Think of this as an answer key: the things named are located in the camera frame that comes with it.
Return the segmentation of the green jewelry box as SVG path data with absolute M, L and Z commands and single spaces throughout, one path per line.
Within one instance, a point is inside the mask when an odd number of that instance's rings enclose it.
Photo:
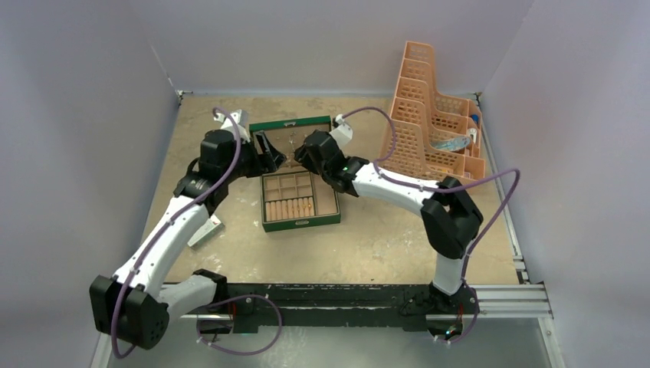
M 306 117 L 252 123 L 249 132 L 264 131 L 270 143 L 286 157 L 290 146 L 288 137 L 295 131 L 295 148 L 315 130 L 329 131 L 328 116 Z M 337 193 L 322 178 L 293 161 L 286 162 L 273 173 L 264 174 L 261 184 L 262 227 L 266 232 L 339 224 L 340 204 Z

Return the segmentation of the silver jewelry piece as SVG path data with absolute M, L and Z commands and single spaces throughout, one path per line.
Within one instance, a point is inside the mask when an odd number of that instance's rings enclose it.
M 289 155 L 287 156 L 287 165 L 289 167 L 293 166 L 293 161 L 295 159 L 295 138 L 297 137 L 297 133 L 295 131 L 291 132 L 289 137 L 288 137 L 288 142 L 290 146 L 290 151 Z

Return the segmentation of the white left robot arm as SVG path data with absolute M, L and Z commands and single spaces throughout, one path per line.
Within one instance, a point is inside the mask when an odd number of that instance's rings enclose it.
M 249 136 L 233 127 L 212 130 L 201 142 L 200 155 L 178 181 L 163 217 L 136 253 L 111 277 L 97 276 L 90 286 L 94 322 L 111 337 L 113 355 L 121 341 L 132 348 L 152 349 L 169 324 L 204 307 L 217 314 L 227 306 L 231 314 L 252 308 L 268 297 L 232 297 L 227 278 L 205 269 L 169 289 L 166 275 L 190 238 L 209 220 L 228 195 L 228 185 L 241 177 L 276 172 L 286 157 L 260 131 Z

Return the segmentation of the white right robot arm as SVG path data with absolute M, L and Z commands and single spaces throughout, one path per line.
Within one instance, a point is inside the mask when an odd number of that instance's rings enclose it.
M 459 304 L 468 249 L 484 217 L 457 179 L 427 181 L 383 170 L 367 159 L 345 155 L 332 133 L 319 130 L 294 151 L 294 160 L 335 192 L 380 199 L 418 216 L 437 253 L 432 306 L 448 312 Z

